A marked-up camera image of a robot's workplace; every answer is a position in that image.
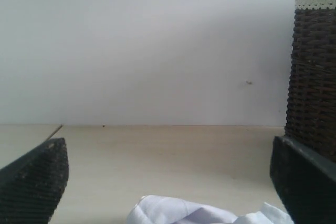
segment woven basket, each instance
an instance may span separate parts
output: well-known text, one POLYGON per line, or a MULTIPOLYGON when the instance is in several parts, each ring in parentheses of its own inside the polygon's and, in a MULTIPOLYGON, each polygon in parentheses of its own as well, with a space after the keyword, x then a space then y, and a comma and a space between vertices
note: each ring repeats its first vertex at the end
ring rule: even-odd
POLYGON ((336 0, 296 0, 286 135, 336 162, 336 0))

